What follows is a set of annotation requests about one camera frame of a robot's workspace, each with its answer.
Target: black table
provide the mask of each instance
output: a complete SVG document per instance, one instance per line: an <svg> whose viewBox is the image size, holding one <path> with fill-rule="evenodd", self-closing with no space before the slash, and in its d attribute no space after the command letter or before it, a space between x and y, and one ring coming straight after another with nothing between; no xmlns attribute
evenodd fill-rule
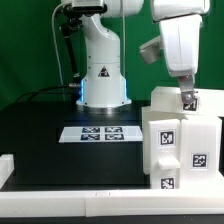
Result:
<svg viewBox="0 0 224 224"><path fill-rule="evenodd" d="M141 107L96 115L69 102L15 103L0 112L0 154L13 153L15 171L1 191L106 190L148 188L142 143L65 143L68 126L140 126ZM0 223L223 223L223 215L124 216L96 218L0 219Z"/></svg>

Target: green backdrop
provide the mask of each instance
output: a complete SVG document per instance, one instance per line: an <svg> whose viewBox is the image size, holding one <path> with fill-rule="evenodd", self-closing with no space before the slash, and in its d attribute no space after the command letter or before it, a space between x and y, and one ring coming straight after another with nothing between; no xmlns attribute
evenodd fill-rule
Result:
<svg viewBox="0 0 224 224"><path fill-rule="evenodd" d="M60 84L51 32L51 15L58 0L0 1L0 109L15 101L21 94ZM203 18L200 36L198 88L224 88L224 1L211 0L209 16ZM56 20L58 24L65 18ZM122 37L122 21L104 19L103 24ZM150 98L156 86L177 86L168 75L164 58L146 65L139 56L139 46L159 35L153 24L149 1L141 12L126 18L126 78L128 96L133 100ZM59 52L65 83L72 80L66 48L57 30ZM85 45L81 32L73 37L73 46L82 76L85 75ZM36 100L61 100L55 96Z"/></svg>

